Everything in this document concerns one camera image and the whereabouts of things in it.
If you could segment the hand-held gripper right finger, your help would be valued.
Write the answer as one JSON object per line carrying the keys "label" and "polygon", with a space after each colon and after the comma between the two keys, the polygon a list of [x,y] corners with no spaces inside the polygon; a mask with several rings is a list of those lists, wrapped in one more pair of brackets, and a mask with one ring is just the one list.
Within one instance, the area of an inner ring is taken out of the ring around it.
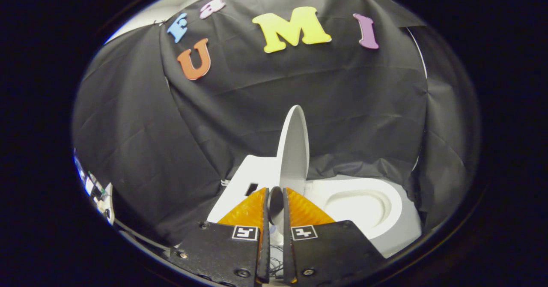
{"label": "hand-held gripper right finger", "polygon": [[386,258],[350,220],[335,222],[290,188],[283,189],[283,281],[343,286],[377,272]]}

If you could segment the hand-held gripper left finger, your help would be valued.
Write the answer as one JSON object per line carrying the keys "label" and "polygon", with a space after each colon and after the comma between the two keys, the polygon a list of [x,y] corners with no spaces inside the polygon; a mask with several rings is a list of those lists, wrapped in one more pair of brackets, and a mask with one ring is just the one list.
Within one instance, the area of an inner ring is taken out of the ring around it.
{"label": "hand-held gripper left finger", "polygon": [[208,281],[258,287],[270,281],[269,189],[250,194],[218,223],[202,221],[170,252],[170,262]]}

